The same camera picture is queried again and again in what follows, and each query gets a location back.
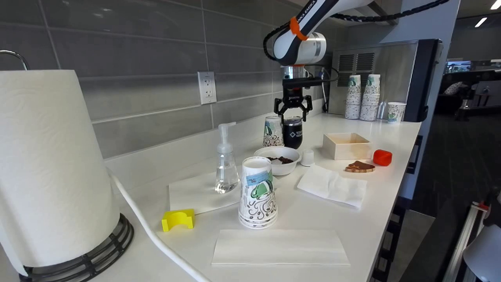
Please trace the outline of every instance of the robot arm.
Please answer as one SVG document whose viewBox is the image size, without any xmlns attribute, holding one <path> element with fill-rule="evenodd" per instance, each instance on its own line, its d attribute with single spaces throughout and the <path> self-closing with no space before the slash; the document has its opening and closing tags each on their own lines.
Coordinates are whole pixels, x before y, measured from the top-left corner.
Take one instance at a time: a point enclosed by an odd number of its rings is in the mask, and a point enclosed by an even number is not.
<svg viewBox="0 0 501 282">
<path fill-rule="evenodd" d="M 326 37 L 315 31 L 318 25 L 332 14 L 367 6 L 371 1 L 373 0 L 310 0 L 301 12 L 290 20 L 288 26 L 284 25 L 281 30 L 273 31 L 281 31 L 274 42 L 273 59 L 285 66 L 318 62 L 328 50 Z"/>
</svg>

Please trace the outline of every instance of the white container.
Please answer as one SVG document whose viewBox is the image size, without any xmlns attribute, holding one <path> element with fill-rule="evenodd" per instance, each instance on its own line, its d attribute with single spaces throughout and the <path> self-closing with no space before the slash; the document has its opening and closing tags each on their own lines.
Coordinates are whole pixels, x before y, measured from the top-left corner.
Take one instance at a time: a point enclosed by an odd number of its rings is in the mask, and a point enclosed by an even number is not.
<svg viewBox="0 0 501 282">
<path fill-rule="evenodd" d="M 371 142 L 357 133 L 328 133 L 323 147 L 334 160 L 370 160 Z"/>
<path fill-rule="evenodd" d="M 376 120 L 378 117 L 378 106 L 381 97 L 381 75 L 370 73 L 367 86 L 364 89 L 364 100 L 360 108 L 360 119 L 362 120 Z"/>
<path fill-rule="evenodd" d="M 360 75 L 349 75 L 345 117 L 359 119 L 359 114 L 360 114 Z"/>
<path fill-rule="evenodd" d="M 238 221 L 248 228 L 265 228 L 277 218 L 271 161 L 251 156 L 243 163 L 241 200 Z"/>
</svg>

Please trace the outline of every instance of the gray tile backsplash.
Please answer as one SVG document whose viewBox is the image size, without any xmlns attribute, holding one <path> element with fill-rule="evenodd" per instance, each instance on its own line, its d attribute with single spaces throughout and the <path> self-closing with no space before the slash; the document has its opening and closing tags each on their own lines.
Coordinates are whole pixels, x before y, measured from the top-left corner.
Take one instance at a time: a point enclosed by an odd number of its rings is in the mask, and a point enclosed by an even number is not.
<svg viewBox="0 0 501 282">
<path fill-rule="evenodd" d="M 205 30 L 209 42 L 248 47 L 262 47 L 263 37 L 271 31 L 270 25 L 212 11 L 205 12 Z"/>
<path fill-rule="evenodd" d="M 209 106 L 94 124 L 105 156 L 140 150 L 210 128 Z"/>
<path fill-rule="evenodd" d="M 3 0 L 0 48 L 33 69 L 75 69 L 113 156 L 273 111 L 282 72 L 262 40 L 299 9 L 270 0 Z M 329 39 L 338 36 L 331 26 Z M 18 67 L 0 58 L 0 69 Z M 199 70 L 216 73 L 218 103 L 201 105 Z"/>
<path fill-rule="evenodd" d="M 63 67 L 80 77 L 194 73 L 204 44 L 93 33 L 54 31 Z"/>
<path fill-rule="evenodd" d="M 215 72 L 263 72 L 279 70 L 277 62 L 270 61 L 262 48 L 207 45 L 209 69 Z"/>
<path fill-rule="evenodd" d="M 202 40 L 202 9 L 168 1 L 44 0 L 52 26 Z"/>
<path fill-rule="evenodd" d="M 218 100 L 229 100 L 237 97 L 248 97 L 263 92 L 277 92 L 281 84 L 277 72 L 262 73 L 220 73 Z"/>
<path fill-rule="evenodd" d="M 38 0 L 2 0 L 0 22 L 44 25 Z"/>
<path fill-rule="evenodd" d="M 58 67 L 50 47 L 50 37 L 39 26 L 18 26 L 0 23 L 0 48 L 21 53 L 32 69 L 55 69 Z M 19 61 L 0 56 L 0 70 L 22 69 Z"/>
<path fill-rule="evenodd" d="M 83 80 L 80 84 L 86 94 L 93 120 L 176 109 L 201 103 L 196 75 L 137 80 Z"/>
<path fill-rule="evenodd" d="M 204 8 L 256 22 L 282 25 L 301 11 L 290 1 L 270 0 L 202 0 Z"/>
<path fill-rule="evenodd" d="M 279 94 L 252 95 L 215 105 L 215 124 L 240 122 L 252 116 L 273 113 L 274 98 Z"/>
</svg>

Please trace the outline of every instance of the yellow block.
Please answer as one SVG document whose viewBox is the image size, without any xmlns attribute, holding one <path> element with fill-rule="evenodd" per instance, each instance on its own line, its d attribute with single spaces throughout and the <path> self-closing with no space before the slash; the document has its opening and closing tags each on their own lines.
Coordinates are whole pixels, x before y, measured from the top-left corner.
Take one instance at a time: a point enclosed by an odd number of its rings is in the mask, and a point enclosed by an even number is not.
<svg viewBox="0 0 501 282">
<path fill-rule="evenodd" d="M 194 210 L 171 210 L 162 218 L 162 230 L 169 232 L 174 225 L 185 225 L 187 228 L 194 227 Z"/>
</svg>

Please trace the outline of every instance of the red object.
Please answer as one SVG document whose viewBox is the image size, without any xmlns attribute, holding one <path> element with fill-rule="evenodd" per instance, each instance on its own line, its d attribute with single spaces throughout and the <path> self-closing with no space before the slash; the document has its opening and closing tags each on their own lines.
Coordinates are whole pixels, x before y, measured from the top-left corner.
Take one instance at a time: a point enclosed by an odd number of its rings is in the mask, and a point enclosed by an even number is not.
<svg viewBox="0 0 501 282">
<path fill-rule="evenodd" d="M 309 36 L 306 36 L 304 33 L 301 33 L 301 26 L 296 17 L 292 19 L 292 22 L 288 23 L 288 28 L 292 30 L 292 33 L 299 37 L 301 40 L 307 40 Z"/>
<path fill-rule="evenodd" d="M 373 161 L 378 166 L 389 166 L 392 163 L 392 156 L 393 156 L 393 153 L 389 150 L 376 150 Z"/>
</svg>

